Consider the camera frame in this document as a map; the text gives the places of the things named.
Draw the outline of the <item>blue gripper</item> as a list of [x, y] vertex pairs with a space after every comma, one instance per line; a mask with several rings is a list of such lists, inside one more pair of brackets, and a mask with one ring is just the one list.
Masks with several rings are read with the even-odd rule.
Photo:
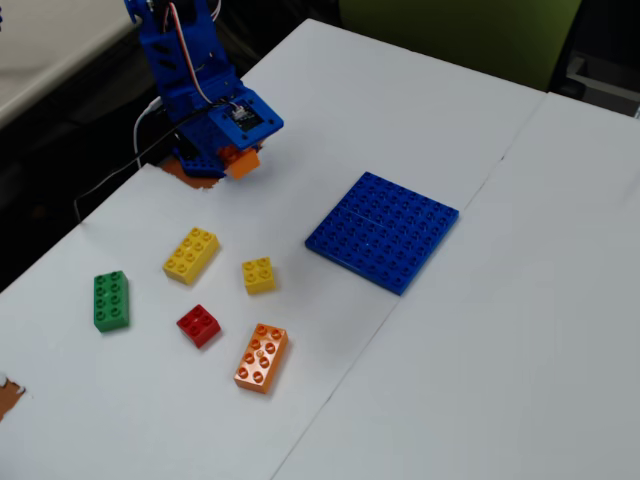
[[227, 138], [250, 137], [250, 90], [230, 67], [210, 75], [207, 68], [195, 85], [184, 68], [159, 68], [159, 96], [171, 130], [180, 134], [180, 155], [187, 161], [235, 161]]

